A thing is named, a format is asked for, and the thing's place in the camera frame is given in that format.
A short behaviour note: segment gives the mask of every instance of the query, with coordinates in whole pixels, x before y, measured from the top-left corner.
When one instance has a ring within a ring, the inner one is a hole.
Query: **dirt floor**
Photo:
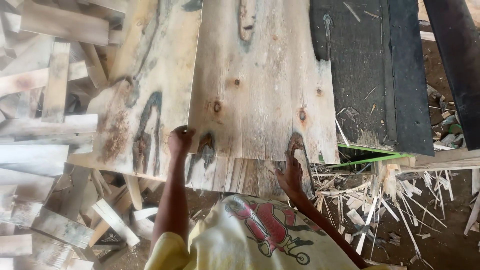
[[[422,31],[431,32],[429,26],[421,26]],[[422,41],[423,55],[425,60],[425,75],[427,83],[433,86],[440,94],[445,96],[445,102],[453,101],[450,87],[446,79],[445,71],[443,69],[442,60],[440,58],[438,48],[435,42]],[[433,107],[439,107],[438,100],[429,97],[429,105]],[[455,110],[454,106],[448,106],[448,109]],[[430,108],[430,115],[432,125],[438,124],[443,120],[440,110]],[[435,129],[437,132],[442,132],[442,136],[448,133],[449,126]],[[452,133],[458,133],[460,130],[454,127],[450,130]],[[431,237],[422,240],[420,236],[420,227],[413,227],[407,215],[405,218],[408,220],[408,225],[414,235],[415,241],[418,245],[420,253],[434,269],[478,269],[480,265],[480,254],[478,243],[480,241],[480,233],[470,231],[468,236],[463,235],[463,231],[467,224],[467,220],[470,216],[470,201],[473,199],[471,194],[471,170],[457,171],[458,175],[455,175],[452,179],[452,190],[454,195],[454,201],[450,201],[448,191],[443,190],[443,200],[445,205],[445,220],[443,220],[443,214],[440,207],[434,210],[433,206],[429,205],[429,202],[434,198],[433,195],[425,187],[423,181],[417,181],[416,187],[423,191],[422,196],[414,195],[414,199],[418,201],[424,207],[433,213],[436,217],[440,218],[442,222],[447,226],[443,227],[438,221],[435,221],[430,215],[425,216],[424,222],[441,233],[437,233],[426,226],[423,226],[421,233],[430,233]],[[145,195],[145,203],[151,205],[157,205],[160,198],[163,187],[160,187],[154,194]],[[202,210],[199,215],[200,218],[206,216],[210,208],[221,198],[221,194],[218,192],[207,192],[200,190],[188,189],[188,206],[190,215],[194,215],[198,211]],[[415,203],[409,201],[409,205],[419,220],[423,216],[423,210]],[[338,218],[336,211],[331,210],[335,225],[338,227]],[[345,232],[353,234],[356,230],[353,227],[351,221],[347,218]],[[364,258],[396,265],[407,266],[409,270],[428,270],[429,266],[425,265],[421,260],[416,260],[413,264],[410,263],[410,259],[415,256],[415,249],[413,242],[409,236],[408,230],[402,220],[397,222],[388,212],[381,217],[377,237],[381,237],[388,241],[389,233],[396,233],[401,236],[400,246],[396,246],[390,243],[384,244],[384,250],[377,246],[373,249],[372,243],[369,240],[365,241],[363,247],[362,256]],[[353,246],[356,246],[359,237],[355,237],[352,242]],[[150,248],[150,241],[142,240],[142,242],[136,247],[135,250],[128,252],[122,257],[116,264],[110,266],[109,270],[137,270],[143,269],[147,261],[148,252]]]

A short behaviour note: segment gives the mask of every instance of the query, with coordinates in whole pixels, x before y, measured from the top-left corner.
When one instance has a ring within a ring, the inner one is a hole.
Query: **yellow shirt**
[[[190,233],[188,246],[190,252],[179,235],[164,233],[145,270],[358,269],[300,212],[242,195],[217,203]]]

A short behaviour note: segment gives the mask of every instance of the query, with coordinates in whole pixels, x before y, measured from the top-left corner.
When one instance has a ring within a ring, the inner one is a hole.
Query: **hand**
[[[290,199],[292,199],[292,197],[304,196],[305,194],[303,193],[301,186],[301,180],[303,176],[301,164],[296,158],[291,157],[286,151],[285,157],[287,158],[287,168],[285,169],[285,173],[282,173],[278,169],[275,170],[278,183]]]
[[[179,126],[168,136],[168,148],[172,159],[187,158],[188,150],[192,146],[192,137],[196,130],[187,130],[187,126]]]

